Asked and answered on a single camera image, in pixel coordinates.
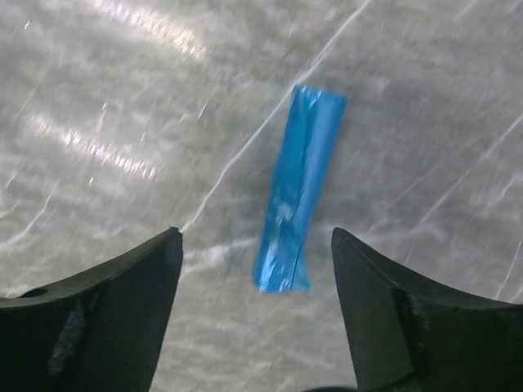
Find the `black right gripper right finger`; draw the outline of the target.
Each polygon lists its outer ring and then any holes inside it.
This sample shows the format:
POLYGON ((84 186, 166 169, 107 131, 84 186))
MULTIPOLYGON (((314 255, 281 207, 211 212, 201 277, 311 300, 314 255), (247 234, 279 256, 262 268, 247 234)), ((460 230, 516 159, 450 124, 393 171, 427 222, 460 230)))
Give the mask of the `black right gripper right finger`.
POLYGON ((521 305, 438 283, 342 228, 331 248, 359 390, 521 390, 521 305))

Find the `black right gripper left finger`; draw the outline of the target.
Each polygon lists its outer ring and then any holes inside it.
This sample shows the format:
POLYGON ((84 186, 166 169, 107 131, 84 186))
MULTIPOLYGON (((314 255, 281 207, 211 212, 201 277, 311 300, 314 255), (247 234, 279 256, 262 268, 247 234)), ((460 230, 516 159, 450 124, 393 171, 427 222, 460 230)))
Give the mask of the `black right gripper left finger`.
POLYGON ((182 236, 172 227, 81 273, 2 299, 2 390, 149 390, 182 261, 182 236))

